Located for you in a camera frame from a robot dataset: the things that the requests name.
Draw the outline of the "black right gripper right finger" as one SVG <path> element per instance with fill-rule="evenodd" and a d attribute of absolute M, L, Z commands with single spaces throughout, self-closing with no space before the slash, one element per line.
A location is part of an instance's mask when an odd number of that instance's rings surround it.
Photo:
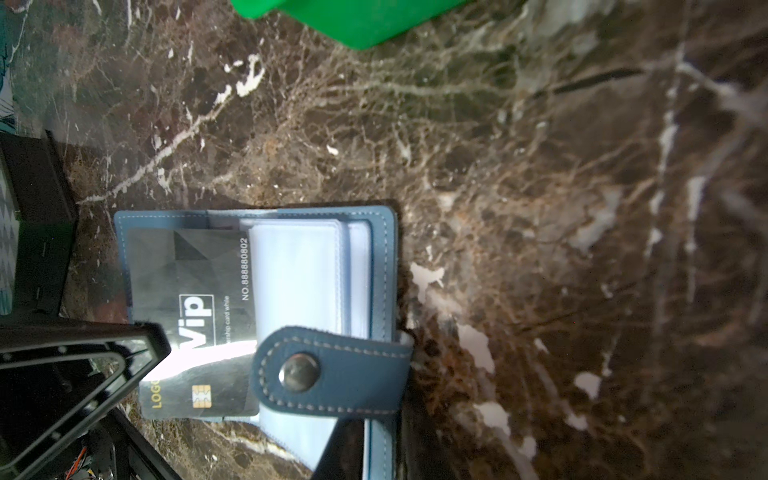
<path fill-rule="evenodd" d="M 415 383 L 407 384 L 403 396 L 399 445 L 401 479 L 457 479 L 423 395 Z"/>

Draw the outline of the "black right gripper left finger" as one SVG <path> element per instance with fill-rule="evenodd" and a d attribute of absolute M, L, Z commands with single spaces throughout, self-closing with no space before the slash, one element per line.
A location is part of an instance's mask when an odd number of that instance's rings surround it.
<path fill-rule="evenodd" d="M 362 419 L 339 419 L 311 480 L 361 480 L 364 433 Z"/>

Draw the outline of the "black VIP credit card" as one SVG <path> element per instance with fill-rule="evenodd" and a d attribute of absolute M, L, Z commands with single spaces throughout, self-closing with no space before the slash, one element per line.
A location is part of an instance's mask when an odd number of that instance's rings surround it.
<path fill-rule="evenodd" d="M 257 324 L 247 234 L 133 229 L 126 237 L 132 318 L 161 326 L 171 347 L 140 383 L 149 419 L 249 417 Z"/>

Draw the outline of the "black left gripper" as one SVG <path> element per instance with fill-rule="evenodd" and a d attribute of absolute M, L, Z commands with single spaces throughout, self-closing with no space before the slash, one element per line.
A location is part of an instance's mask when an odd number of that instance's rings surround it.
<path fill-rule="evenodd" d="M 50 135 L 1 134 L 1 314 L 57 316 L 67 276 L 77 208 Z M 5 324 L 1 368 L 69 361 L 78 355 L 149 354 L 152 366 L 171 352 L 155 324 L 73 320 Z"/>

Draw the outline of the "blue leather card holder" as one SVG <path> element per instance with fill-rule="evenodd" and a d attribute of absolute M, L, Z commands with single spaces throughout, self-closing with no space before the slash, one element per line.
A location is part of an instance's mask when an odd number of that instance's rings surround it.
<path fill-rule="evenodd" d="M 132 300 L 126 237 L 142 228 L 236 230 L 250 244 L 257 349 L 241 421 L 314 472 L 339 419 L 364 421 L 362 479 L 395 475 L 396 419 L 412 338 L 397 329 L 398 225 L 384 205 L 274 210 L 120 211 L 114 217 Z"/>

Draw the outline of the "green plastic card tray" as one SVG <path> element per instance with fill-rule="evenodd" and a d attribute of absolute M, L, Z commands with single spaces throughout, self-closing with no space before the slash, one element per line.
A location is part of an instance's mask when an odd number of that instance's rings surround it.
<path fill-rule="evenodd" d="M 247 19 L 278 11 L 346 47 L 364 50 L 462 4 L 461 0 L 236 0 L 232 6 Z"/>

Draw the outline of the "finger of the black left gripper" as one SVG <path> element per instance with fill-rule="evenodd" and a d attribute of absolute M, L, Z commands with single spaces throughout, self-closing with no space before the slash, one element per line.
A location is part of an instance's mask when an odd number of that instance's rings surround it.
<path fill-rule="evenodd" d="M 1 357 L 1 477 L 30 479 L 114 408 L 161 359 L 150 353 Z"/>

